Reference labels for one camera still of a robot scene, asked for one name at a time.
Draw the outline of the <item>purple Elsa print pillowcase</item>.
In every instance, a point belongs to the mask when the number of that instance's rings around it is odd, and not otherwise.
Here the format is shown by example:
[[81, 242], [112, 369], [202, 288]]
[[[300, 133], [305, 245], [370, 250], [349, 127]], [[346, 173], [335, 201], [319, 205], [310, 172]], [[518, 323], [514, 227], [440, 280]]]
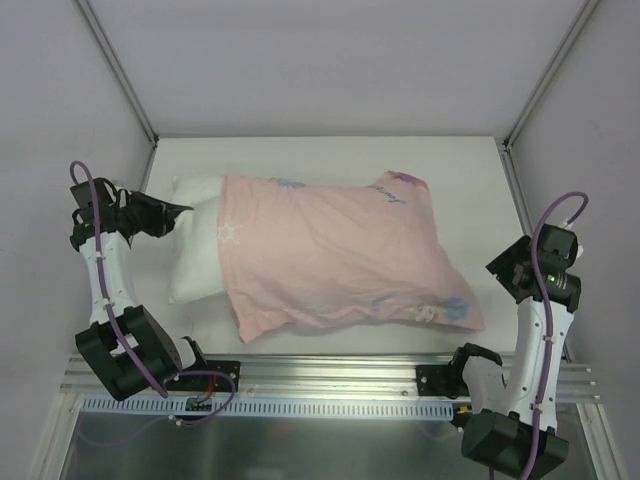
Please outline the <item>purple Elsa print pillowcase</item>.
[[287, 325], [484, 329], [475, 294], [439, 243], [427, 184], [404, 173], [367, 186], [229, 175], [218, 255], [244, 342]]

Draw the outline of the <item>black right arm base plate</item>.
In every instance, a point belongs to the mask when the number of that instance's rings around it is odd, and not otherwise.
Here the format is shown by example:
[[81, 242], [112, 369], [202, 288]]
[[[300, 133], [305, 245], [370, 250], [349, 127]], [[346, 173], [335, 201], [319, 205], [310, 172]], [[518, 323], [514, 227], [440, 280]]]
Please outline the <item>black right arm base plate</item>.
[[467, 397], [469, 390], [461, 370], [452, 364], [422, 364], [415, 367], [415, 382], [420, 397]]

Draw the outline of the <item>white pillow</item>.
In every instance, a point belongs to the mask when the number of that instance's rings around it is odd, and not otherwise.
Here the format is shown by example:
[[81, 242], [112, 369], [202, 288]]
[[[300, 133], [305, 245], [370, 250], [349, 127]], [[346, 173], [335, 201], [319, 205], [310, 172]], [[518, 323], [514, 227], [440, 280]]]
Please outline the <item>white pillow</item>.
[[173, 230], [172, 303], [189, 303], [225, 291], [218, 253], [218, 213], [224, 178], [176, 177], [171, 202], [185, 206]]

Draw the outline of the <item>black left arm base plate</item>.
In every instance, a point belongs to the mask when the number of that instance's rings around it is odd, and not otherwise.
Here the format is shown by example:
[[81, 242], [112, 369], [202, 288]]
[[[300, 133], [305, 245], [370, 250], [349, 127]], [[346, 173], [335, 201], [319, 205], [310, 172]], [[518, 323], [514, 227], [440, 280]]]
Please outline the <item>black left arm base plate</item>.
[[165, 388], [170, 392], [231, 393], [232, 389], [239, 388], [240, 370], [239, 361], [200, 360], [169, 379]]

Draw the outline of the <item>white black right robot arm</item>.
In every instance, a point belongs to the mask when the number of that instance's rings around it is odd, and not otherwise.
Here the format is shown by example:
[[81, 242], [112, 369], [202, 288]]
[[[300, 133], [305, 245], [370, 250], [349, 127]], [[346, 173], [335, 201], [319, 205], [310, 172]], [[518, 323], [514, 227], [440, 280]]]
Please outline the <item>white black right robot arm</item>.
[[510, 369], [501, 357], [467, 343], [450, 363], [448, 382], [469, 395], [462, 455], [513, 479], [541, 479], [567, 458], [557, 434], [556, 389], [564, 343], [579, 306], [581, 281], [569, 273], [579, 249], [568, 228], [543, 225], [487, 265], [517, 304]]

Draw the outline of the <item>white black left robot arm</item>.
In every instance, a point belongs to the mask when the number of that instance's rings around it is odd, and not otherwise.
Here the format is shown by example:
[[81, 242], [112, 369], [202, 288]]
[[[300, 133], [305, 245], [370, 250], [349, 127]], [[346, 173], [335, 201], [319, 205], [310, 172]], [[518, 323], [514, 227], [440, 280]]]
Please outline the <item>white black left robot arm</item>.
[[188, 390], [203, 387], [209, 367], [198, 344], [170, 337], [137, 299], [129, 271], [133, 238], [171, 233], [186, 207], [118, 189], [105, 178], [70, 191], [78, 205], [70, 242], [91, 288], [89, 326], [75, 336], [78, 352], [117, 401], [148, 388], [165, 396], [176, 380]]

